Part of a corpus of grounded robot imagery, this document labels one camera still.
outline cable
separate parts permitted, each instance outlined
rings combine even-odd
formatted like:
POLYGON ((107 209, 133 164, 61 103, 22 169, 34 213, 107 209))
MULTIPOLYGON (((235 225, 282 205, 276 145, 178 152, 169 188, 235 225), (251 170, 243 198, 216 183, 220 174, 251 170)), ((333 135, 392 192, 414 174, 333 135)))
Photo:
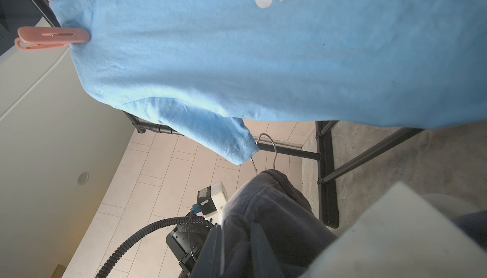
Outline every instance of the cable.
POLYGON ((113 269, 115 264, 120 260, 123 254, 125 254, 140 239, 147 236, 151 232, 166 226, 173 226, 177 224, 188 224, 189 222, 191 222, 191 220, 193 221, 193 223, 207 223, 208 225, 211 225, 209 221, 205 220, 204 217, 200 217, 200 216, 196 216, 196 218, 193 219, 191 217, 175 217, 175 218, 159 220, 157 222, 149 224, 148 226, 141 228, 130 238, 125 240, 125 242, 122 243, 122 245, 120 245, 118 249, 115 250, 115 252, 108 258, 105 264, 103 264, 102 268, 100 269, 98 274, 96 274, 95 278, 106 278, 106 276, 113 269))
POLYGON ((193 257, 194 264, 196 264, 196 257, 194 257, 193 253, 193 245, 191 244, 191 217, 193 216, 193 210, 189 211, 189 222, 188 222, 188 231, 187 231, 187 240, 189 241, 189 251, 191 252, 191 256, 193 257))

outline black machine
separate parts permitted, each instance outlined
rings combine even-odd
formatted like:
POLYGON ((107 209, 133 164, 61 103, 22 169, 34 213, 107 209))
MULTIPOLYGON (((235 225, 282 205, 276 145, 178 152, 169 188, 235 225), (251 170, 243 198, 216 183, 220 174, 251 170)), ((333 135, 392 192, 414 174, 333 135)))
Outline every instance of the black machine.
POLYGON ((203 249, 203 244, 214 225, 205 223, 179 224, 167 235, 166 243, 172 253, 179 260, 179 266, 183 269, 179 277, 189 276, 196 265, 196 259, 203 249))

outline concrete floor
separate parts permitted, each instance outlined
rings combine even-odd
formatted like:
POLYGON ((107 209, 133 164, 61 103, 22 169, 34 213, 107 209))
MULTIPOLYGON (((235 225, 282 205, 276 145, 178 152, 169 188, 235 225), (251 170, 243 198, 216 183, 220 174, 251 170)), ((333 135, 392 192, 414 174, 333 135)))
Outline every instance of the concrete floor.
MULTIPOLYGON (((339 122, 332 131, 335 168, 398 128, 339 122)), ((314 135, 303 150, 316 152, 314 135)), ((303 160, 303 194, 318 214, 316 161, 303 160)), ((419 194, 448 194, 487 209, 487 123, 427 130, 337 179, 340 227, 353 224, 393 184, 419 194)))

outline metal hanger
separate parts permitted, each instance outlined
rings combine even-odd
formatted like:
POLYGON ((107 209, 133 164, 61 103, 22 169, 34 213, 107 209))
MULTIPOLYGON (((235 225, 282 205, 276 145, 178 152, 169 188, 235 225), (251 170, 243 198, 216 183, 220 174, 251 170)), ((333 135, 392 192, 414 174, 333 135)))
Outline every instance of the metal hanger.
MULTIPOLYGON (((260 134, 259 135, 259 139, 257 139, 257 142, 255 142, 255 144, 258 144, 260 142, 260 137, 263 136, 263 135, 266 135, 269 140, 271 140, 271 143, 272 143, 272 146, 274 146, 274 161, 272 162, 272 168, 273 169, 276 169, 276 159, 277 159, 277 147, 276 147, 276 144, 274 144, 274 141, 273 139, 270 137, 270 135, 268 134, 260 134)), ((252 162, 252 165, 254 166, 254 169, 255 169, 255 175, 257 175, 257 167, 255 167, 255 163, 254 163, 254 160, 252 159, 252 157, 250 157, 250 161, 252 162)))

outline pink hanger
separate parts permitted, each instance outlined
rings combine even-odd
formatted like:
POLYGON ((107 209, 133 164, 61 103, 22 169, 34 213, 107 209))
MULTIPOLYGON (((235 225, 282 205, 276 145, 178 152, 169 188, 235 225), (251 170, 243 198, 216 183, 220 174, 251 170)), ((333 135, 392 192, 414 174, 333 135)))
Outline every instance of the pink hanger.
POLYGON ((88 31, 80 28, 58 27, 20 27, 15 46, 20 50, 41 50, 68 47, 72 43, 86 43, 91 37, 88 31))

